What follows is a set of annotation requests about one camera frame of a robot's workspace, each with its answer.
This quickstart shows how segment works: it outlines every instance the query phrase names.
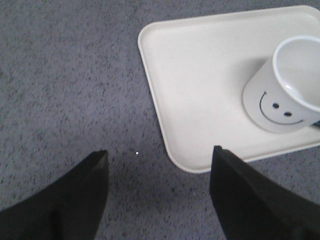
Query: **tray rim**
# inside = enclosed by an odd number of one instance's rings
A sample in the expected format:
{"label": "tray rim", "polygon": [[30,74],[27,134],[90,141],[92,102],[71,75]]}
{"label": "tray rim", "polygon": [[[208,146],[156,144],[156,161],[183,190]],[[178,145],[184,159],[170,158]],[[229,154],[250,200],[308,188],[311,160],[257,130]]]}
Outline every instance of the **tray rim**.
{"label": "tray rim", "polygon": [[[148,63],[144,54],[144,48],[143,48],[143,37],[144,34],[148,33],[149,29],[152,28],[157,28],[157,27],[161,27],[162,25],[167,25],[167,24],[174,24],[174,23],[184,23],[186,21],[188,22],[193,22],[193,21],[199,21],[199,20],[205,20],[205,19],[218,19],[218,18],[224,18],[224,20],[227,20],[228,18],[234,18],[235,16],[244,16],[244,15],[255,15],[255,14],[260,14],[260,13],[264,13],[264,14],[273,14],[274,12],[282,12],[282,11],[296,11],[296,12],[309,12],[310,14],[314,15],[316,18],[319,19],[320,22],[320,10],[318,10],[315,7],[309,6],[309,5],[294,5],[294,6],[284,6],[284,7],[275,7],[275,8],[263,8],[263,9],[256,9],[256,10],[248,10],[248,11],[238,11],[238,12],[227,12],[227,13],[220,13],[220,14],[212,14],[212,15],[205,15],[205,16],[196,16],[196,17],[188,17],[188,18],[179,18],[179,19],[170,19],[170,20],[163,20],[163,21],[155,21],[155,22],[151,22],[149,24],[147,24],[145,27],[142,28],[142,30],[140,31],[138,38],[137,38],[137,44],[138,44],[138,49],[140,52],[140,56],[142,59],[142,63],[143,63],[143,67],[144,67],[144,71],[146,74],[146,78],[148,81],[148,85],[149,85],[149,89],[150,89],[150,93],[152,96],[152,101],[154,104],[154,108],[155,108],[155,112],[157,115],[157,119],[159,122],[159,126],[160,126],[160,130],[161,130],[161,135],[164,141],[164,145],[165,145],[165,149],[166,152],[170,158],[170,160],[181,170],[188,172],[188,173],[192,173],[192,174],[202,174],[202,173],[207,173],[211,170],[211,166],[209,167],[201,167],[201,168],[189,168],[186,167],[185,165],[181,164],[179,161],[176,161],[176,159],[174,158],[174,155],[171,153],[171,148],[169,147],[169,143],[167,140],[167,135],[165,134],[165,127],[163,124],[163,120],[160,117],[161,113],[159,110],[159,106],[158,106],[158,102],[157,102],[157,98],[155,95],[155,91],[154,91],[154,87],[151,81],[151,76],[149,73],[149,68],[148,68]],[[243,159],[244,162],[253,162],[253,161],[257,161],[257,160],[263,160],[263,159],[267,159],[267,158],[271,158],[271,157],[275,157],[275,156],[279,156],[279,155],[283,155],[283,154],[289,154],[289,153],[293,153],[293,152],[297,152],[300,150],[305,150],[305,149],[309,149],[309,148],[313,148],[313,147],[317,147],[320,146],[320,141],[319,142],[315,142],[315,143],[309,143],[309,144],[302,144],[300,146],[296,146],[296,147],[292,147],[292,148],[286,148],[283,150],[278,150],[278,151],[274,151],[274,152],[270,152],[270,153],[265,153],[265,154],[259,154],[253,157],[247,157],[245,159]]]}

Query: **smiley face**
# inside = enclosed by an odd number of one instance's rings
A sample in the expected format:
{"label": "smiley face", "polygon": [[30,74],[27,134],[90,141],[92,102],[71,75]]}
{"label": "smiley face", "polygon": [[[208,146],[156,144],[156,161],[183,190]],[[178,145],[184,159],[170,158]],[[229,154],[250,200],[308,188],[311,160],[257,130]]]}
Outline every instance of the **smiley face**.
{"label": "smiley face", "polygon": [[294,116],[291,111],[283,110],[279,102],[268,99],[266,91],[262,94],[259,108],[262,115],[273,124],[291,126],[304,121],[303,119],[299,118],[299,116]]}

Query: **gray carpet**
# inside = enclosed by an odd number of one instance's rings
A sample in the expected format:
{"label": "gray carpet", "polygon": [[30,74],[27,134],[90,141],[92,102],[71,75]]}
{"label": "gray carpet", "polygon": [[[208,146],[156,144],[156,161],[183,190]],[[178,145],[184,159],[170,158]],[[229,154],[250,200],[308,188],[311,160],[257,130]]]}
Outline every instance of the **gray carpet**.
{"label": "gray carpet", "polygon": [[[319,0],[0,0],[0,210],[109,151],[98,240],[223,240],[209,173],[165,150],[137,46],[154,21]],[[251,163],[320,204],[320,148]]]}

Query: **ceramic mug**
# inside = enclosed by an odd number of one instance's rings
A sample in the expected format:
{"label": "ceramic mug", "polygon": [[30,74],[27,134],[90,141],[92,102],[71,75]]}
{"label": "ceramic mug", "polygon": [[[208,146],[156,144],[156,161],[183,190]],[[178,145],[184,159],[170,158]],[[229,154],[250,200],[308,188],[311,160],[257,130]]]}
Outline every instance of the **ceramic mug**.
{"label": "ceramic mug", "polygon": [[258,126],[288,133],[320,120],[320,38],[282,41],[245,85],[244,108]]}

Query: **white tray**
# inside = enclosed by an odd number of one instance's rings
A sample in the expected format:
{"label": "white tray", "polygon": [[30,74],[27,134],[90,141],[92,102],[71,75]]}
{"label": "white tray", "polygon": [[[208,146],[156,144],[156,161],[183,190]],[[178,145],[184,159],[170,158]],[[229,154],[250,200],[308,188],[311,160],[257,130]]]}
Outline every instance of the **white tray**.
{"label": "white tray", "polygon": [[320,130],[274,134],[246,115],[246,82],[294,35],[320,37],[320,12],[282,7],[155,22],[138,46],[170,159],[210,171],[214,145],[249,162],[320,145]]}

